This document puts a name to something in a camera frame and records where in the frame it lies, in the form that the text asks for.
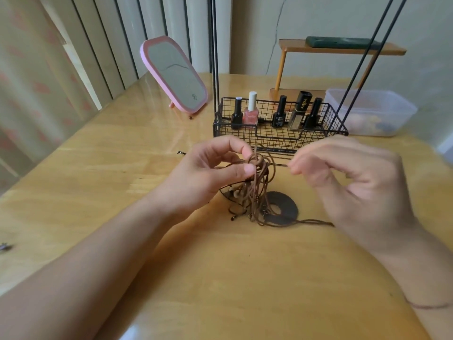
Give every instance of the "clear plastic box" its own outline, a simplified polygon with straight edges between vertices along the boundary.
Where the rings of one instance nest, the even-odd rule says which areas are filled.
[[[336,111],[346,92],[329,89],[324,102]],[[343,120],[356,90],[350,90],[338,117]],[[417,107],[393,91],[360,91],[345,126],[351,135],[393,136],[417,112]]]

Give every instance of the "black wire basket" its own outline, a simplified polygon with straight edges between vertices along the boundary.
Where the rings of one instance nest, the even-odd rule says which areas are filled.
[[[248,99],[242,99],[242,111],[248,107]],[[317,126],[310,130],[303,129],[303,125],[297,131],[288,129],[288,120],[294,109],[295,102],[287,102],[285,107],[286,117],[283,127],[271,126],[272,116],[277,111],[278,102],[269,100],[257,100],[256,107],[259,110],[258,125],[242,124],[241,128],[234,130],[231,127],[231,116],[234,113],[235,98],[223,97],[218,111],[214,116],[212,125],[214,137],[234,135],[246,141],[250,145],[262,144],[268,151],[279,153],[295,153],[300,147],[321,138],[333,135],[348,135],[348,131],[336,111],[330,104],[322,103],[318,115]],[[311,103],[306,116],[311,110]]]

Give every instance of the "curtain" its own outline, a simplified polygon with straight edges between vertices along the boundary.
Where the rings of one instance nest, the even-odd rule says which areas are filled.
[[[0,0],[0,194],[98,112],[39,0]]]

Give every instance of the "black disc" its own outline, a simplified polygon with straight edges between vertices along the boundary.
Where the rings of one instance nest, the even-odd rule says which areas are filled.
[[[288,225],[294,222],[299,215],[297,205],[290,197],[286,194],[276,191],[267,193],[267,199],[270,205],[276,205],[280,208],[280,215],[272,215],[266,213],[267,204],[266,201],[263,203],[262,214],[266,223],[273,223],[278,225]]]

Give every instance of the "black metal rack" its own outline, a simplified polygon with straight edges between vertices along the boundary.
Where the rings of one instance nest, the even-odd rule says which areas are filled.
[[[217,24],[216,24],[216,0],[208,0],[208,10],[209,10],[209,18],[210,18],[210,26],[209,26],[209,34],[210,34],[210,57],[211,57],[211,72],[212,72],[212,93],[214,99],[214,123],[213,123],[213,135],[214,137],[232,134],[244,139],[249,144],[253,145],[256,143],[261,143],[264,147],[266,147],[269,151],[274,152],[285,152],[285,153],[295,153],[296,150],[302,147],[305,144],[313,142],[315,140],[319,140],[324,137],[329,137],[335,134],[342,134],[347,136],[348,131],[344,126],[344,122],[350,113],[354,103],[363,88],[368,76],[370,75],[371,69],[373,68],[377,57],[380,55],[390,32],[393,29],[396,20],[398,19],[405,3],[407,0],[402,0],[401,4],[399,5],[398,10],[396,11],[392,22],[390,23],[382,41],[381,45],[377,49],[375,55],[373,55],[371,59],[371,64],[369,69],[367,70],[365,76],[362,79],[359,88],[357,89],[349,107],[348,111],[346,112],[343,119],[338,117],[338,112],[341,110],[343,103],[354,84],[354,80],[356,79],[360,68],[362,67],[363,62],[365,61],[368,52],[371,49],[371,45],[374,42],[381,26],[382,22],[384,21],[387,13],[393,3],[393,0],[389,0],[386,9],[382,13],[381,19],[379,20],[377,27],[371,37],[370,44],[368,48],[365,50],[359,65],[354,72],[354,75],[346,89],[346,92],[343,96],[343,99],[338,106],[337,110],[334,110],[331,105],[329,104],[322,104],[322,108],[320,110],[320,122],[318,123],[317,127],[312,130],[304,130],[301,126],[298,131],[290,131],[287,126],[283,126],[281,128],[273,128],[270,126],[272,121],[272,115],[277,109],[278,102],[269,101],[269,100],[257,100],[256,107],[260,110],[259,117],[261,121],[258,125],[242,125],[239,130],[233,130],[231,128],[231,115],[234,112],[234,98],[232,97],[223,97],[220,100],[220,93],[219,93],[219,73],[218,73],[218,51],[217,51]],[[247,107],[248,99],[242,99],[243,102],[245,101],[246,104],[242,105],[243,107]],[[288,102],[286,104],[287,115],[286,115],[286,123],[287,120],[294,108],[294,102]]]

